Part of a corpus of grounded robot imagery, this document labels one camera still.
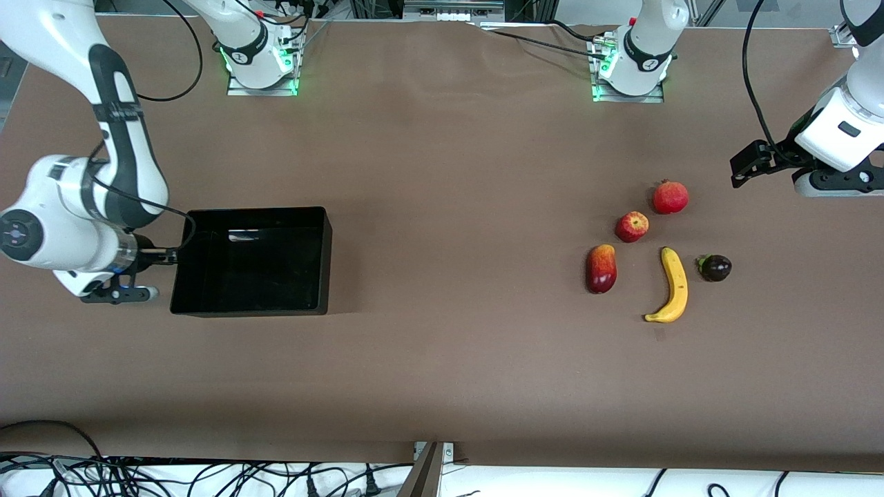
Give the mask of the yellow banana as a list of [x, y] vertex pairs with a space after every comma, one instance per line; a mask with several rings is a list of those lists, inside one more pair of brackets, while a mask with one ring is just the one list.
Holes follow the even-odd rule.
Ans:
[[644, 315], [646, 323], [673, 323], [681, 318], [687, 309], [689, 288], [681, 258], [672, 248], [663, 246], [660, 249], [660, 259], [669, 281], [669, 299], [655, 313]]

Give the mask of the dark purple mangosteen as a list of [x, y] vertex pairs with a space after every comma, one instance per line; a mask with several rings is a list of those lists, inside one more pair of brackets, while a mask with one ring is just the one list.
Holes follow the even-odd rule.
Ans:
[[711, 254], [699, 257], [697, 260], [698, 273], [705, 281], [720, 282], [729, 277], [733, 265], [729, 258], [723, 255]]

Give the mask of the red pomegranate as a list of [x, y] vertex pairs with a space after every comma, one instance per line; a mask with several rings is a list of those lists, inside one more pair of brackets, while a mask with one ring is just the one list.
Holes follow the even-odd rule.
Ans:
[[681, 212], [689, 204], [689, 190], [681, 182], [664, 179], [653, 191], [651, 205], [659, 214], [670, 215]]

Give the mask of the grey metal bracket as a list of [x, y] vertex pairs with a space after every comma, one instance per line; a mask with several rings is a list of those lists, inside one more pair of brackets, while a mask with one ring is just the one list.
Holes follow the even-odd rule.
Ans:
[[454, 443], [414, 443], [414, 465], [396, 497], [439, 497], [440, 478], [445, 465], [454, 462]]

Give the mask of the red yellow mango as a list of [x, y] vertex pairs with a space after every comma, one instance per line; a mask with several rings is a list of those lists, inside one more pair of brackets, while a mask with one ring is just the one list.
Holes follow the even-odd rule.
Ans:
[[607, 293], [617, 280], [615, 247], [610, 244], [594, 246], [585, 262], [585, 286], [594, 295]]

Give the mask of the black plastic box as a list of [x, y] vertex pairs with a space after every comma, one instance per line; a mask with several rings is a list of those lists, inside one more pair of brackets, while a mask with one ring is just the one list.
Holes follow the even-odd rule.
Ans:
[[325, 208], [190, 211], [170, 301], [199, 318], [323, 315], [332, 236]]

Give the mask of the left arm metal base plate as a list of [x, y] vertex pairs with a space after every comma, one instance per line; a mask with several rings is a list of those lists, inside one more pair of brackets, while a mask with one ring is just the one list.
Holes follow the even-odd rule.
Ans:
[[[603, 55], [606, 59], [610, 59], [615, 47], [615, 40], [607, 37], [593, 37], [592, 41], [586, 42], [587, 51], [594, 55]], [[588, 69], [590, 70], [590, 84], [593, 92], [593, 101], [599, 103], [636, 103], [636, 104], [663, 104], [665, 95], [662, 82], [657, 83], [653, 91], [646, 95], [626, 95], [616, 91], [612, 85], [601, 77], [601, 70], [606, 64], [601, 59], [588, 58]]]

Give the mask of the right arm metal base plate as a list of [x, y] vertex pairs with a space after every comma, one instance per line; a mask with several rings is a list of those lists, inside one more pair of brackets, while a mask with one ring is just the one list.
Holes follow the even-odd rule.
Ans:
[[221, 51], [229, 73], [228, 95], [255, 97], [294, 97], [299, 93], [303, 43], [287, 42], [278, 46], [269, 42], [262, 50], [247, 57], [242, 52]]

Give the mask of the small red apple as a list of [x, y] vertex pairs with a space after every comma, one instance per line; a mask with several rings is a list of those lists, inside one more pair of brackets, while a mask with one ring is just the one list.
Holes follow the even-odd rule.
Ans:
[[643, 213], [631, 211], [615, 224], [615, 236], [624, 243], [634, 243], [647, 234], [649, 226], [649, 220]]

